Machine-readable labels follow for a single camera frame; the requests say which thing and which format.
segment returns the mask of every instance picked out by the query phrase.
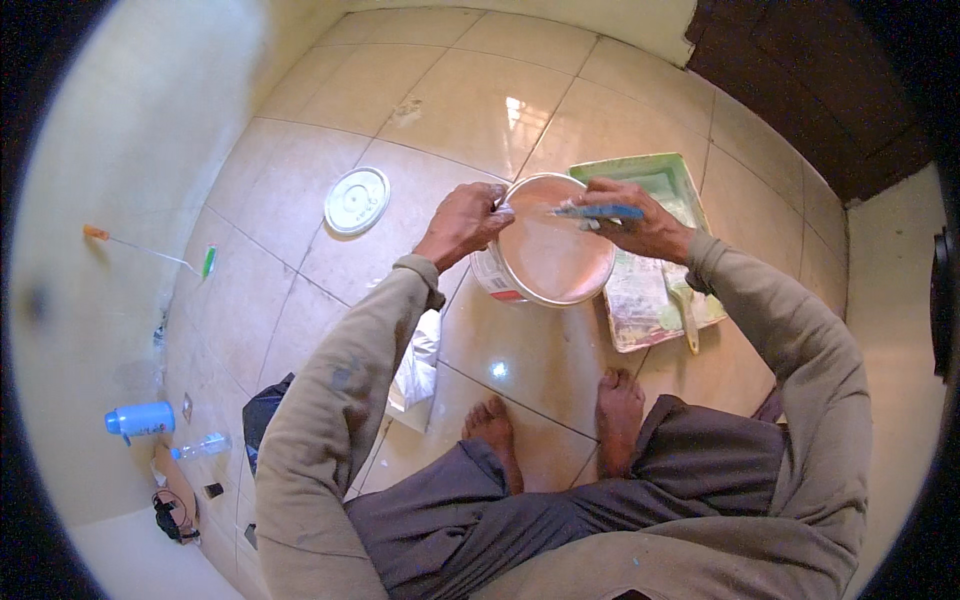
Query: orange roller tip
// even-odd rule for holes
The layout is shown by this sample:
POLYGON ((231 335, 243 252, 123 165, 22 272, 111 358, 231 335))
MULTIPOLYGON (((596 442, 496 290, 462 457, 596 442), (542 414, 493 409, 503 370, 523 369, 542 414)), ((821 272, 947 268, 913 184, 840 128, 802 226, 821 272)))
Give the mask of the orange roller tip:
POLYGON ((102 229, 96 228, 92 225, 84 225, 84 235, 89 235, 90 237, 96 237, 104 240, 105 242, 110 239, 109 231, 104 231, 102 229))

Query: man's left hand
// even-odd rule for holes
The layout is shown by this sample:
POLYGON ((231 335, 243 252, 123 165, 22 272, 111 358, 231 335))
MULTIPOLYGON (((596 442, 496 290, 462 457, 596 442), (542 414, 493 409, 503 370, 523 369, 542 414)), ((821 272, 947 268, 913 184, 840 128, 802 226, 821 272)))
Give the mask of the man's left hand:
POLYGON ((501 183, 461 183, 447 194, 430 220, 414 254, 430 259, 443 273, 471 252, 483 250, 514 221, 508 207, 493 210, 507 192, 501 183))

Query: blue thermos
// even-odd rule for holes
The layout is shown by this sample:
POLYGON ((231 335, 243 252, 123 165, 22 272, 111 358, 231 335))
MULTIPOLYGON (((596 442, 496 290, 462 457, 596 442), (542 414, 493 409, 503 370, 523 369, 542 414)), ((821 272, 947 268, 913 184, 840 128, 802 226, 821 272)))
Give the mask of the blue thermos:
POLYGON ((174 409, 169 402, 120 406, 106 413, 104 422, 107 432, 123 436, 127 445, 130 445, 130 436, 149 436, 177 428, 174 409))

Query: green paint tray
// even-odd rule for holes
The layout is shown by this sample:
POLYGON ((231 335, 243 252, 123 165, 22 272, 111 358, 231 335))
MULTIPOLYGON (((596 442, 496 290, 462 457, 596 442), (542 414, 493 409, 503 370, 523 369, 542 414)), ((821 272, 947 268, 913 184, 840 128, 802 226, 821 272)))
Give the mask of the green paint tray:
MULTIPOLYGON (((582 183, 594 177, 638 183, 681 223, 710 232, 697 187, 679 154, 585 162, 566 172, 582 183)), ((666 269, 686 272, 686 267, 670 263, 666 269)), ((617 249, 604 301, 613 347, 618 352, 632 352, 684 336, 680 310, 669 298, 663 283, 663 263, 656 258, 617 249)), ((719 300, 699 292, 694 294, 693 315, 698 329, 727 318, 719 300)))

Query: water bottle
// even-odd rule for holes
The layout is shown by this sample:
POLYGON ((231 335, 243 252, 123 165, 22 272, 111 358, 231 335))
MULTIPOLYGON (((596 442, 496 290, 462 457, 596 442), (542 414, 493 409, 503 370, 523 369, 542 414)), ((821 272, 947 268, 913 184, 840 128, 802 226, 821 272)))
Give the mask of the water bottle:
POLYGON ((212 456, 229 450, 232 446, 230 436, 213 432, 201 440, 187 444, 182 448, 170 448, 170 455, 174 460, 195 461, 202 456, 212 456))
POLYGON ((169 402, 118 406, 104 415, 107 432, 122 436, 130 445, 131 436, 171 432, 177 428, 174 409, 169 402))

